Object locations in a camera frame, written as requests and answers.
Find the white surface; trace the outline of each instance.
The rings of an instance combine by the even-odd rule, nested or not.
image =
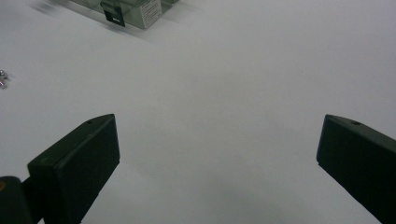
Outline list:
[[[0,175],[114,113],[85,224],[378,223],[316,151],[325,114],[396,137],[395,1],[181,0],[144,32],[82,12],[2,0]]]

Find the label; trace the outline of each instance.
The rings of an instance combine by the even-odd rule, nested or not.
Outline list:
[[[163,14],[161,0],[148,0],[140,7],[140,11],[142,13],[143,24],[145,25],[145,28],[148,28]]]

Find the white table surface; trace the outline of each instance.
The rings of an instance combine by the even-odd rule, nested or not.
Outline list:
[[[396,138],[396,1],[181,0],[147,31],[0,3],[0,175],[116,115],[85,224],[379,223],[316,162],[325,114]]]

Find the screw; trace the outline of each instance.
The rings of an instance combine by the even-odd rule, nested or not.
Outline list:
[[[5,89],[7,87],[4,79],[8,77],[7,73],[3,70],[0,70],[0,89]]]

